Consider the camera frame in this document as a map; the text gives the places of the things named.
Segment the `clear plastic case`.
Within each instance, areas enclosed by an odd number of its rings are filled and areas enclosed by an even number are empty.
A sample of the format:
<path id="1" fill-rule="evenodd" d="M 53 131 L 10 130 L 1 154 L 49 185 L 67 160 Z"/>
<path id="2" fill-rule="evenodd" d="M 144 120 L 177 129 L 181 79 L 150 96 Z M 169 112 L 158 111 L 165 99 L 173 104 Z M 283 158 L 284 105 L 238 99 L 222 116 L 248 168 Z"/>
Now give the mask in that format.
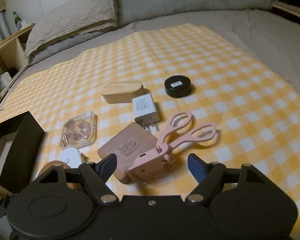
<path id="1" fill-rule="evenodd" d="M 84 148 L 92 145 L 97 137 L 97 115 L 88 111 L 67 120 L 63 126 L 60 147 Z"/>

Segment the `white round tape measure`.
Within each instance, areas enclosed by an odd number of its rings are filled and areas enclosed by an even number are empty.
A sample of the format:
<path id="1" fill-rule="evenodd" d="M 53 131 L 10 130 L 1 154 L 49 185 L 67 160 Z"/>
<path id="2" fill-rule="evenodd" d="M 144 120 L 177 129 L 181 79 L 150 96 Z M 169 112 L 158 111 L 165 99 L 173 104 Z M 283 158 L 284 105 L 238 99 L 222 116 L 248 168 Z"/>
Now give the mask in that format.
<path id="1" fill-rule="evenodd" d="M 76 148 L 67 148 L 58 156 L 58 161 L 62 161 L 70 168 L 78 168 L 79 165 L 86 162 L 84 154 Z"/>

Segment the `grey folded duvet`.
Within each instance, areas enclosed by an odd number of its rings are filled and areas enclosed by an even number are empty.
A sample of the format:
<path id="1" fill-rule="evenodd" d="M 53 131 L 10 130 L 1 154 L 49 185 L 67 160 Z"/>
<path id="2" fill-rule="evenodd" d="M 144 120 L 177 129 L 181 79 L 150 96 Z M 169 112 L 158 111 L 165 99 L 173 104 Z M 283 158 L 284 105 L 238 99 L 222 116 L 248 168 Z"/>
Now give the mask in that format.
<path id="1" fill-rule="evenodd" d="M 59 40 L 31 54 L 34 65 L 51 58 L 53 63 L 73 59 L 81 52 L 114 38 L 112 31 L 131 23 L 193 11 L 271 9 L 270 0 L 116 0 L 117 26 Z"/>

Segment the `black box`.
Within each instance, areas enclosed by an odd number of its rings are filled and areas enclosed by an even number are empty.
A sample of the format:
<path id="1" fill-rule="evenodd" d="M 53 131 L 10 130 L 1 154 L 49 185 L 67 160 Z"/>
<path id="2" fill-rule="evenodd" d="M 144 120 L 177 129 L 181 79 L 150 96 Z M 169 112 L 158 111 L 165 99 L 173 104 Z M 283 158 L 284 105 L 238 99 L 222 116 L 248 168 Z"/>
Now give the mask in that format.
<path id="1" fill-rule="evenodd" d="M 45 131 L 30 112 L 0 123 L 0 194 L 29 185 Z"/>

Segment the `pink eyelash curler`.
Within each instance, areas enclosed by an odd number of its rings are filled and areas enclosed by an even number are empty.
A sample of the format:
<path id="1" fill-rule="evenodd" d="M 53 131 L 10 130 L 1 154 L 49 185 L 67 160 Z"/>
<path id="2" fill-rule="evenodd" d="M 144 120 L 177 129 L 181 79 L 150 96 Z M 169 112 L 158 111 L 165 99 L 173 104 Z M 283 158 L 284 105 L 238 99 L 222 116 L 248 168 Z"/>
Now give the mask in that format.
<path id="1" fill-rule="evenodd" d="M 184 143 L 208 142 L 216 136 L 217 128 L 214 122 L 206 122 L 180 135 L 169 142 L 167 138 L 174 132 L 185 128 L 192 122 L 190 111 L 181 111 L 168 120 L 166 127 L 160 133 L 156 145 L 140 154 L 134 160 L 127 173 L 139 184 L 149 184 L 162 178 L 174 169 L 173 151 Z"/>

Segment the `black round tin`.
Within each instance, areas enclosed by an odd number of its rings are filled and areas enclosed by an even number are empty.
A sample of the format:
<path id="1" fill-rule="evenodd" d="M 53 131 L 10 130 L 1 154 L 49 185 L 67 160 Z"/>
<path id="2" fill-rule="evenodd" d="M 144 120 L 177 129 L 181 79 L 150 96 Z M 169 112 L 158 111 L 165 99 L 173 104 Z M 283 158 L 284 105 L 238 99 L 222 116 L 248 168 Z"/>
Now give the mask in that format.
<path id="1" fill-rule="evenodd" d="M 165 80 L 165 92 L 173 98 L 182 98 L 190 94 L 191 80 L 183 75 L 171 76 Z"/>

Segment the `brown square leather case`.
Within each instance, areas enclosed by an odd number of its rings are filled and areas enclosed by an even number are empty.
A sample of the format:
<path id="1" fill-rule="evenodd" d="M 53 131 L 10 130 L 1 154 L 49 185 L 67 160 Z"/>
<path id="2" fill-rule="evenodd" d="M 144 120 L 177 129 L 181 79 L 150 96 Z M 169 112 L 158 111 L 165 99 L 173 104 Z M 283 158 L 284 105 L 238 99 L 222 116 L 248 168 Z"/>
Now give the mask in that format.
<path id="1" fill-rule="evenodd" d="M 116 155 L 117 167 L 114 176 L 126 184 L 130 181 L 128 168 L 138 156 L 154 148 L 157 140 L 154 135 L 133 122 L 99 148 L 97 153 L 101 159 L 112 153 Z"/>

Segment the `brown cork coaster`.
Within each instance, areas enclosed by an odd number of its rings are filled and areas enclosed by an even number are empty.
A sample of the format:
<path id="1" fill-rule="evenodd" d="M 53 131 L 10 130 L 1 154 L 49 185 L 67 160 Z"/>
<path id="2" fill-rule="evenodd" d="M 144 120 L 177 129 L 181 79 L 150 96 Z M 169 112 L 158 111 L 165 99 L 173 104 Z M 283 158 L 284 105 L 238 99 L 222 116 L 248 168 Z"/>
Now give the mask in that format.
<path id="1" fill-rule="evenodd" d="M 66 164 L 62 161 L 54 160 L 54 161 L 51 161 L 51 162 L 47 163 L 46 165 L 44 165 L 43 168 L 38 173 L 38 176 L 42 175 L 46 170 L 48 170 L 52 166 L 63 166 L 65 169 L 70 168 L 70 166 L 68 164 Z M 67 186 L 71 189 L 78 189 L 78 186 L 75 183 L 67 183 Z"/>

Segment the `white power adapter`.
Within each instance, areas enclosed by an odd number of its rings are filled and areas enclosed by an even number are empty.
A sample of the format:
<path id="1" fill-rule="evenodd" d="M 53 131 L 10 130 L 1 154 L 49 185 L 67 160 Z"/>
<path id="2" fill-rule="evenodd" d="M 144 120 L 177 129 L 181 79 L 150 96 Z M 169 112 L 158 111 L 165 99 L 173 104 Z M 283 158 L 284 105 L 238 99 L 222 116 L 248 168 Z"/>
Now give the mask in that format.
<path id="1" fill-rule="evenodd" d="M 155 102 L 150 93 L 137 96 L 132 99 L 134 121 L 146 128 L 146 126 L 154 126 L 160 121 Z"/>

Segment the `tissue box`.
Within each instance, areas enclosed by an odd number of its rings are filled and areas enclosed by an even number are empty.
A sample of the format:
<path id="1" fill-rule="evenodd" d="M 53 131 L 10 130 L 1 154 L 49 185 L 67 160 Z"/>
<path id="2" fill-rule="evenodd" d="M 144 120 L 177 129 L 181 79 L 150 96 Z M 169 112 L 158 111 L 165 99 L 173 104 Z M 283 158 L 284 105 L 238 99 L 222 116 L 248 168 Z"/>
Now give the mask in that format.
<path id="1" fill-rule="evenodd" d="M 0 91 L 2 91 L 12 80 L 9 72 L 4 72 L 0 75 Z"/>

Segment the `beige quilted pillow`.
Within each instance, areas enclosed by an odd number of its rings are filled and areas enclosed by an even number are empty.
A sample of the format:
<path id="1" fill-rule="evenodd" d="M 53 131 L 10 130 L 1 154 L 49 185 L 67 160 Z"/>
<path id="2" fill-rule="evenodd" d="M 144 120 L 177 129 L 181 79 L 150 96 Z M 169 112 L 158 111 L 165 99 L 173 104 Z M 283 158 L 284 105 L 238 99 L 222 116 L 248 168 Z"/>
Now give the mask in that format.
<path id="1" fill-rule="evenodd" d="M 26 42 L 25 56 L 68 37 L 116 26 L 116 0 L 71 0 L 35 23 Z"/>

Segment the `wooden bedside shelf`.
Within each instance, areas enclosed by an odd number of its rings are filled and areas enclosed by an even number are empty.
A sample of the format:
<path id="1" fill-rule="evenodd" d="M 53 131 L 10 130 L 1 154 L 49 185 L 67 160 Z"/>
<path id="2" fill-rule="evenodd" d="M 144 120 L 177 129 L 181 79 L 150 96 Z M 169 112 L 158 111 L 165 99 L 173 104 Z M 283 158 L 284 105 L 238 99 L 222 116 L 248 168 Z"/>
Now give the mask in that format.
<path id="1" fill-rule="evenodd" d="M 29 67 L 29 59 L 25 56 L 25 45 L 33 24 L 17 31 L 0 42 L 0 75 L 14 70 L 11 81 L 0 91 L 0 103 L 17 79 Z"/>

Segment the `oval wooden box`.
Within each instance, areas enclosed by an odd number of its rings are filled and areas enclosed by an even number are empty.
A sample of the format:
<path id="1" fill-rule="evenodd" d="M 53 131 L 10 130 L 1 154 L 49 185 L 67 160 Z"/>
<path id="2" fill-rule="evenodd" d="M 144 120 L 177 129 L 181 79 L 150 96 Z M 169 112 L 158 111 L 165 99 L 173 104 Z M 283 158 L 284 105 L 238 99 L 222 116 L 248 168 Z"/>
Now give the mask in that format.
<path id="1" fill-rule="evenodd" d="M 144 87 L 139 80 L 119 81 L 105 84 L 101 94 L 106 103 L 130 103 L 132 99 L 144 93 Z"/>

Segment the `green glass bottle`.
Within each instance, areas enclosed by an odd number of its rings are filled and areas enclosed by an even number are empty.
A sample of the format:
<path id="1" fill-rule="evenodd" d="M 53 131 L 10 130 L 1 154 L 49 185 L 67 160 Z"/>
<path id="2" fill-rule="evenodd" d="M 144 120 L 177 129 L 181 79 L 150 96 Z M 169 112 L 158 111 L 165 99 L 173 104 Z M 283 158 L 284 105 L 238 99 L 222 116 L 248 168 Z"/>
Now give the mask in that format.
<path id="1" fill-rule="evenodd" d="M 16 11 L 13 12 L 14 22 L 18 30 L 23 28 L 23 20 L 20 18 Z"/>

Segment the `yellow checkered mat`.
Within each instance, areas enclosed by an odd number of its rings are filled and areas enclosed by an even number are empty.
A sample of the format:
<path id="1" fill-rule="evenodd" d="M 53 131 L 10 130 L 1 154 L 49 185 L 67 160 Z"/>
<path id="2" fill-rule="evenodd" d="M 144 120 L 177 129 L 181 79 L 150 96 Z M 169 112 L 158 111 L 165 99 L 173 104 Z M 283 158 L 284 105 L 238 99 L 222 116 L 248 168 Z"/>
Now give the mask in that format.
<path id="1" fill-rule="evenodd" d="M 118 195 L 180 195 L 196 186 L 187 169 L 190 153 L 206 162 L 239 168 L 253 164 L 298 207 L 293 236 L 300 236 L 300 94 L 253 56 L 204 26 L 183 24 L 138 31 L 31 75 L 19 83 L 0 112 L 0 123 L 30 112 L 46 136 L 35 172 L 61 154 L 64 123 L 79 114 L 97 115 L 96 141 L 83 149 L 99 161 L 98 149 L 134 121 L 131 103 L 108 104 L 101 90 L 111 82 L 138 80 L 157 103 L 158 136 L 167 120 L 190 111 L 192 126 L 214 122 L 211 142 L 174 150 L 174 171 L 148 185 L 107 184 Z"/>

